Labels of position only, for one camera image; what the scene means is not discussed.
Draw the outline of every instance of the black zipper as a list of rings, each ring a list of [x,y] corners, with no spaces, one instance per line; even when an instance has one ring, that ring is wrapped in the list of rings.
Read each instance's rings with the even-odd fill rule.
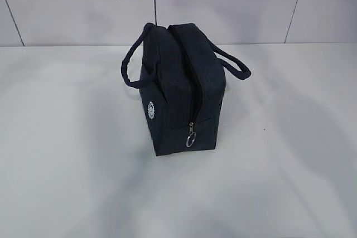
[[[190,113],[190,122],[189,122],[189,127],[190,127],[190,135],[187,139],[186,146],[191,147],[195,141],[196,138],[196,133],[193,130],[194,123],[197,119],[197,116],[200,112],[200,109],[202,107],[202,101],[203,101],[203,89],[202,89],[202,84],[201,81],[199,80],[199,77],[197,76],[197,73],[195,71],[195,68],[192,64],[192,61],[190,57],[188,56],[184,44],[182,43],[179,34],[177,33],[176,29],[174,26],[169,26],[168,31],[171,33],[171,35],[174,37],[174,39],[177,41],[180,50],[183,54],[183,57],[185,59],[185,62],[187,63],[187,70],[188,70],[188,75],[190,78],[192,78],[192,81],[194,82],[194,105],[191,108],[191,113]]]

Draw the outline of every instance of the embroidered logo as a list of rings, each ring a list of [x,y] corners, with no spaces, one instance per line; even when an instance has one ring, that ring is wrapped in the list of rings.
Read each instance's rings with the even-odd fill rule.
[[[154,119],[154,117],[155,117],[155,107],[154,107],[154,103],[152,103],[152,101],[150,101],[149,104],[147,105],[147,114],[148,114],[150,119]]]

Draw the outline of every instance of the wall tile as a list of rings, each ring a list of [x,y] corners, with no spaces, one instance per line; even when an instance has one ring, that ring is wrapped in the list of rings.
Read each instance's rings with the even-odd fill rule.
[[[8,0],[26,46],[129,45],[153,0]]]
[[[194,22],[216,43],[282,43],[296,0],[157,0],[162,25]]]
[[[0,46],[22,46],[5,0],[0,0]]]
[[[357,0],[299,0],[287,41],[357,42]]]

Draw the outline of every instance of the black fabric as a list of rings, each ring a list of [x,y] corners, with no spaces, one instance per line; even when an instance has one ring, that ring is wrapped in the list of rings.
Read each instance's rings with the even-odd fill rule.
[[[127,68],[141,42],[140,80],[131,82]],[[218,59],[215,52],[235,62],[240,71]],[[140,90],[157,156],[215,148],[226,87],[223,66],[241,80],[251,76],[241,61],[217,48],[192,23],[168,29],[151,23],[145,26],[123,60],[122,76],[128,86]],[[192,146],[189,136],[195,137]]]

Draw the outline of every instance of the bag handle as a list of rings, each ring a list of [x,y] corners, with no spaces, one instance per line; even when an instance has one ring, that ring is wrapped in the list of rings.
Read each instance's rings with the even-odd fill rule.
[[[130,86],[135,89],[141,89],[147,85],[149,85],[151,82],[153,82],[156,79],[156,65],[158,61],[155,62],[154,65],[154,70],[152,73],[145,79],[138,80],[131,82],[128,76],[128,64],[130,62],[131,57],[133,56],[135,50],[138,48],[138,46],[144,41],[145,37],[148,35],[149,31],[153,27],[152,23],[148,23],[144,26],[144,31],[142,34],[139,36],[138,40],[134,43],[134,45],[131,47],[127,55],[125,56],[123,62],[122,62],[122,76],[125,84],[127,86]]]
[[[218,48],[215,44],[213,44],[210,40],[208,40],[208,43],[210,44],[214,52],[231,60],[232,62],[238,65],[241,71],[238,71],[236,68],[234,68],[231,64],[229,64],[225,60],[219,59],[221,65],[225,67],[228,71],[230,71],[230,73],[234,75],[236,78],[245,80],[252,75],[252,72],[248,69],[248,67],[246,67],[246,65],[242,63],[240,60],[238,60],[236,57],[233,57],[232,55],[229,55],[228,53],[224,52],[223,50]]]

